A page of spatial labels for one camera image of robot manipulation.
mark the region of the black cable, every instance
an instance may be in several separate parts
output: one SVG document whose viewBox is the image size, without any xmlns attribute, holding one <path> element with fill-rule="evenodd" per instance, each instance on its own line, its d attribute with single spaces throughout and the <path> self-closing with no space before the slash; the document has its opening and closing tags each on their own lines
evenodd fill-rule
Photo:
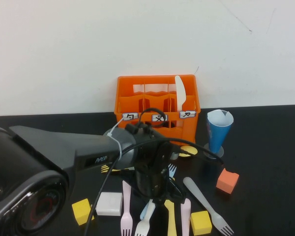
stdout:
<svg viewBox="0 0 295 236">
<path fill-rule="evenodd" d="M 197 157 L 196 154 L 189 153 L 189 152 L 187 152 L 187 151 L 185 151 L 185 150 L 182 150 L 182 149 L 180 149 L 180 153 L 182 153 L 182 154 L 187 154 L 187 155 L 192 156 L 192 157 Z"/>
<path fill-rule="evenodd" d="M 103 181 L 103 183 L 102 183 L 102 186 L 101 186 L 100 189 L 99 189 L 99 192 L 98 192 L 98 194 L 97 194 L 97 196 L 96 196 L 96 199 L 95 199 L 95 201 L 94 201 L 94 203 L 93 203 L 93 205 L 92 205 L 92 208 L 91 208 L 91 210 L 90 210 L 90 212 L 89 212 L 89 215 L 88 215 L 88 220 L 87 220 L 87 223 L 86 223 L 86 225 L 85 225 L 85 230 L 84 230 L 84 236 L 87 236 L 87 234 L 88 234 L 89 226 L 90 226 L 90 223 L 91 223 L 91 221 L 92 221 L 92 217 L 93 217 L 93 215 L 94 215 L 95 208 L 96 208 L 96 205 L 97 205 L 98 199 L 99 199 L 99 197 L 100 197 L 100 194 L 102 193 L 103 188 L 104 188 L 104 185 L 105 185 L 105 183 L 106 183 L 106 181 L 107 181 L 107 179 L 108 179 L 110 173 L 113 171 L 113 168 L 115 167 L 115 165 L 116 165 L 116 163 L 118 162 L 118 160 L 119 160 L 119 156 L 118 156 L 118 158 L 116 158 L 116 160 L 115 160 L 115 161 L 113 162 L 113 164 L 111 165 L 111 167 L 110 167 L 109 171 L 107 172 L 107 175 L 106 175 L 106 177 L 105 177 L 105 179 L 104 179 L 104 181 Z"/>
<path fill-rule="evenodd" d="M 143 146 L 145 144 L 154 143 L 154 142 L 169 142 L 169 141 L 188 144 L 188 145 L 190 145 L 190 146 L 192 146 L 192 147 L 194 147 L 196 149 L 200 149 L 200 150 L 210 154 L 211 156 L 215 157 L 216 160 L 218 160 L 222 165 L 224 165 L 224 161 L 218 155 L 211 152 L 210 150 L 207 150 L 206 148 L 204 148 L 201 145 L 194 144 L 193 142 L 190 142 L 190 141 L 187 141 L 187 140 L 184 140 L 184 139 L 177 139 L 177 138 L 155 138 L 155 139 L 150 139 L 150 140 L 144 141 L 144 142 L 139 143 L 139 144 L 133 144 L 133 145 L 130 145 L 130 146 L 126 147 L 122 151 L 122 155 L 125 155 L 127 152 L 129 152 L 129 151 L 131 151 L 131 150 L 133 150 L 135 148 L 141 147 L 141 146 Z"/>
</svg>

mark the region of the orange block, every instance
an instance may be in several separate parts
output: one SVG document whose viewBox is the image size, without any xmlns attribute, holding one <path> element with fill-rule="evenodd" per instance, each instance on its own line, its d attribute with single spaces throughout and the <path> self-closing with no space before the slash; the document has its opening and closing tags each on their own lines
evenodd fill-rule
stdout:
<svg viewBox="0 0 295 236">
<path fill-rule="evenodd" d="M 237 183 L 238 177 L 239 174 L 228 172 L 224 168 L 217 180 L 216 187 L 223 190 L 224 192 L 231 194 Z"/>
</svg>

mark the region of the white cube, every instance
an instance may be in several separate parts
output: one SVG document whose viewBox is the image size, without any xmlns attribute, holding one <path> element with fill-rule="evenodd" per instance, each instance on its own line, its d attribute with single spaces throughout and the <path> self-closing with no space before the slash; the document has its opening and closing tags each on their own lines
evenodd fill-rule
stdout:
<svg viewBox="0 0 295 236">
<path fill-rule="evenodd" d="M 121 216 L 122 193 L 102 192 L 97 206 L 97 215 Z"/>
</svg>

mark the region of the plastic fork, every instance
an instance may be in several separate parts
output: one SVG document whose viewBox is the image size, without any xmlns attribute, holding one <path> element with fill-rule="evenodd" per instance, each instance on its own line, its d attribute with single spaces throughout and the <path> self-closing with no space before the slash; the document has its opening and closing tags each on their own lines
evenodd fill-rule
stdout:
<svg viewBox="0 0 295 236">
<path fill-rule="evenodd" d="M 121 236 L 131 236 L 133 220 L 130 214 L 131 186 L 122 181 L 123 188 L 123 215 L 120 221 Z"/>
<path fill-rule="evenodd" d="M 177 236 L 176 223 L 175 223 L 175 205 L 170 200 L 166 200 L 164 205 L 168 210 L 167 236 Z"/>
<path fill-rule="evenodd" d="M 173 164 L 169 164 L 168 168 L 169 168 L 169 177 L 171 177 L 171 178 L 174 177 L 175 172 L 177 170 L 177 166 L 175 166 Z"/>
<path fill-rule="evenodd" d="M 154 212 L 155 204 L 152 199 L 148 203 L 147 213 L 143 220 L 141 220 L 136 228 L 135 236 L 147 236 L 149 231 L 149 220 Z"/>
<path fill-rule="evenodd" d="M 198 199 L 198 201 L 207 209 L 207 211 L 211 215 L 212 224 L 215 228 L 225 236 L 231 236 L 234 234 L 234 231 L 231 227 L 226 223 L 222 216 L 220 216 L 216 211 L 211 207 L 210 203 L 206 200 L 200 189 L 194 183 L 194 181 L 186 177 L 183 179 L 184 185 L 189 189 L 189 191 Z"/>
<path fill-rule="evenodd" d="M 169 177 L 173 178 L 176 172 L 177 167 L 173 164 L 169 164 L 168 165 L 169 168 Z M 143 220 L 144 216 L 146 215 L 147 212 L 147 208 L 148 208 L 148 203 L 146 204 L 146 206 L 143 208 L 141 214 L 140 214 L 140 219 Z"/>
<path fill-rule="evenodd" d="M 190 212 L 191 212 L 191 202 L 186 198 L 185 203 L 180 205 L 181 208 L 181 229 L 182 236 L 189 236 L 190 227 Z"/>
</svg>

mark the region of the blue paper cup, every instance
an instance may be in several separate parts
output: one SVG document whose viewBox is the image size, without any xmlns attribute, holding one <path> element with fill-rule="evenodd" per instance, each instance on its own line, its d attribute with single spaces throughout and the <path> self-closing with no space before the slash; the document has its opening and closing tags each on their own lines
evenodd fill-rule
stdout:
<svg viewBox="0 0 295 236">
<path fill-rule="evenodd" d="M 230 112 L 214 110 L 207 114 L 208 147 L 211 152 L 219 156 L 224 154 L 221 146 L 233 123 L 234 117 Z"/>
</svg>

